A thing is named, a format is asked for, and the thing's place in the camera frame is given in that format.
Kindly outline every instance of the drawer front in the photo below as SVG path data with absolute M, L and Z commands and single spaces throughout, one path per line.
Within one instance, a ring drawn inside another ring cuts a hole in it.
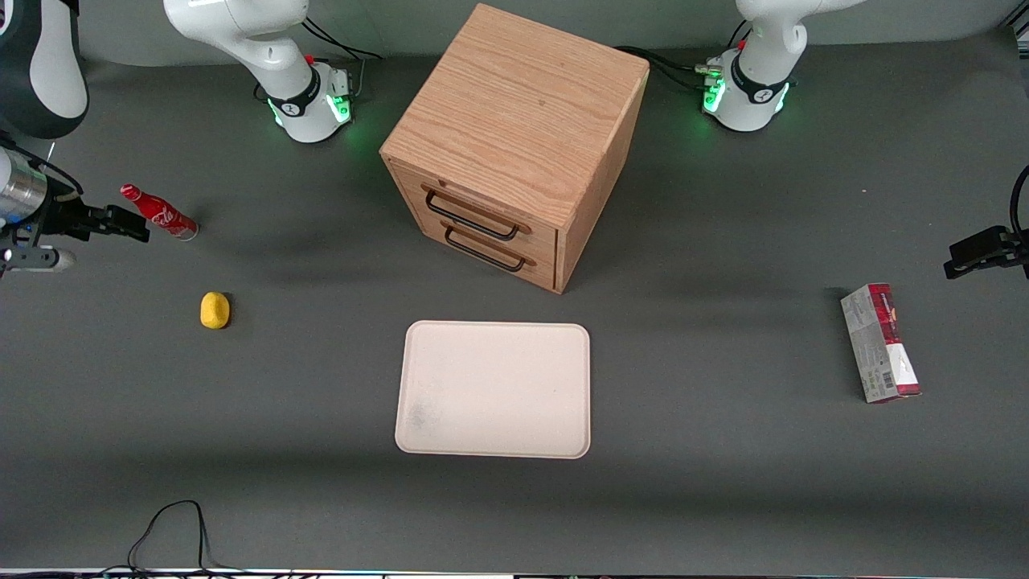
M 554 259 L 557 248 L 554 227 L 504 215 L 472 201 L 469 195 L 455 190 L 452 184 L 441 184 L 438 179 L 420 175 L 399 162 L 391 162 L 391 166 L 409 207 L 415 211 L 423 228 L 427 223 L 443 219 L 516 253 L 537 260 Z
M 427 221 L 425 234 L 475 259 L 554 292 L 554 255 L 537 258 L 446 219 Z

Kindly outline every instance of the cardboard box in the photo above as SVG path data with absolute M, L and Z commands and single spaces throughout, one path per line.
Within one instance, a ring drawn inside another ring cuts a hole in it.
M 870 283 L 840 303 L 861 373 L 864 400 L 878 404 L 922 394 L 897 333 L 889 283 Z

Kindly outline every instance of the bottle cap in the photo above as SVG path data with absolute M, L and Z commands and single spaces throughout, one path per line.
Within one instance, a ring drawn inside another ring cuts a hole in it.
M 121 185 L 121 195 L 128 198 L 129 201 L 136 201 L 140 196 L 143 196 L 143 191 L 140 190 L 138 186 L 132 183 L 126 183 Z

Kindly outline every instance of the black metal drawer handle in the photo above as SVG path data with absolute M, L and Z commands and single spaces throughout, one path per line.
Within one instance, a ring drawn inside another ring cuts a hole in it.
M 465 226 L 471 227 L 471 228 L 477 230 L 478 232 L 482 232 L 482 233 L 485 233 L 485 234 L 489 234 L 490 237 L 492 237 L 494 239 L 499 239 L 500 241 L 510 241 L 511 239 L 514 239 L 514 234 L 518 233 L 518 225 L 511 225 L 510 232 L 503 233 L 503 232 L 500 232 L 499 230 L 493 230 L 492 228 L 490 228 L 488 226 L 481 225 L 481 224 L 476 223 L 475 221 L 466 219 L 466 218 L 462 217 L 461 215 L 458 215 L 457 213 L 454 213 L 453 211 L 448 211 L 447 209 L 443 209 L 442 207 L 438 207 L 436 205 L 433 205 L 432 204 L 432 200 L 435 198 L 436 191 L 434 191 L 432 189 L 429 189 L 428 187 L 426 187 L 426 189 L 429 191 L 429 193 L 425 195 L 425 204 L 429 206 L 429 209 L 433 213 L 439 213 L 440 215 L 442 215 L 445 217 L 450 217 L 451 219 L 454 219 L 455 221 L 457 221 L 457 222 L 459 222 L 459 223 L 461 223 L 461 224 L 463 224 Z
M 449 226 L 449 227 L 447 227 L 447 232 L 443 233 L 443 239 L 447 240 L 447 243 L 450 244 L 451 247 L 460 249 L 461 251 L 464 251 L 465 253 L 467 253 L 467 254 L 469 254 L 469 255 L 471 255 L 473 257 L 478 257 L 480 259 L 483 259 L 484 261 L 486 261 L 486 262 L 488 262 L 488 263 L 490 263 L 492 265 L 497 265 L 498 267 L 500 267 L 500 268 L 502 268 L 504 270 L 509 270 L 511 273 L 516 273 L 516 272 L 522 270 L 522 267 L 525 266 L 525 257 L 520 258 L 518 260 L 518 264 L 509 265 L 509 264 L 501 261 L 500 259 L 495 259 L 495 258 L 487 255 L 486 253 L 483 253 L 482 251 L 476 251 L 475 249 L 472 249 L 471 247 L 468 247 L 467 245 L 465 245 L 463 243 L 458 243 L 457 241 L 454 241 L 453 239 L 451 239 L 451 233 L 452 232 L 454 232 L 454 227 Z

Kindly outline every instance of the coca-cola bottle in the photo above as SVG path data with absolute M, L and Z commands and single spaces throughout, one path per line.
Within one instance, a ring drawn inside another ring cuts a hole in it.
M 143 192 L 132 183 L 121 185 L 121 194 L 135 203 L 144 217 L 176 238 L 189 241 L 197 237 L 197 222 L 180 213 L 164 198 Z

